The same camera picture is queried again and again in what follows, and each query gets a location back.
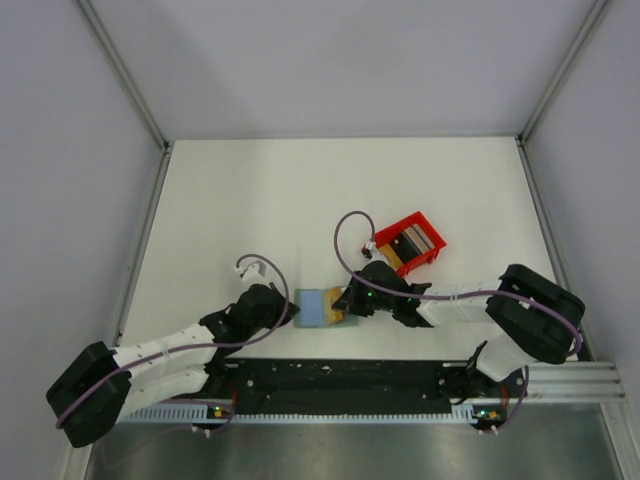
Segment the red plastic bin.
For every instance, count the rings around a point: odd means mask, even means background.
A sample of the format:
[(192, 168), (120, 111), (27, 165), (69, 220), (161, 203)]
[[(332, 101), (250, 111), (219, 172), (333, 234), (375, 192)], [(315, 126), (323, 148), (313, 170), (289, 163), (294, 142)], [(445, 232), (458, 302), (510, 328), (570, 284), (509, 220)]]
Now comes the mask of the red plastic bin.
[(376, 231), (374, 239), (378, 250), (401, 277), (432, 264), (447, 246), (420, 211)]

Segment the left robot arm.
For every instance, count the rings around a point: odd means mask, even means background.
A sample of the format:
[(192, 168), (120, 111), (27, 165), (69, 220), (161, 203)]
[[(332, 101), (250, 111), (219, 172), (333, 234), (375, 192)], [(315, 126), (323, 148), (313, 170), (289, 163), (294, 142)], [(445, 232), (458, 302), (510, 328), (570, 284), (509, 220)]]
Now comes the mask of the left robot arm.
[(85, 347), (45, 398), (71, 446), (93, 444), (129, 415), (176, 397), (231, 390), (227, 358), (298, 313), (288, 292), (250, 286), (238, 300), (173, 334), (124, 347)]

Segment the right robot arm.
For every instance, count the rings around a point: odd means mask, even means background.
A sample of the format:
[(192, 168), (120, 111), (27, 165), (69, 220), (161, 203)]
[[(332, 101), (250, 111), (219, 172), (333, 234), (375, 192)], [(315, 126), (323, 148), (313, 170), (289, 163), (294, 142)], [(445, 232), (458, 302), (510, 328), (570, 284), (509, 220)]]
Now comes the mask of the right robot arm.
[(576, 355), (583, 339), (584, 303), (521, 264), (495, 279), (461, 286), (409, 283), (383, 260), (353, 273), (330, 308), (369, 317), (379, 311), (410, 328), (491, 324), (499, 334), (476, 348), (466, 364), (466, 380), (487, 396), (516, 370), (532, 363), (559, 365)]

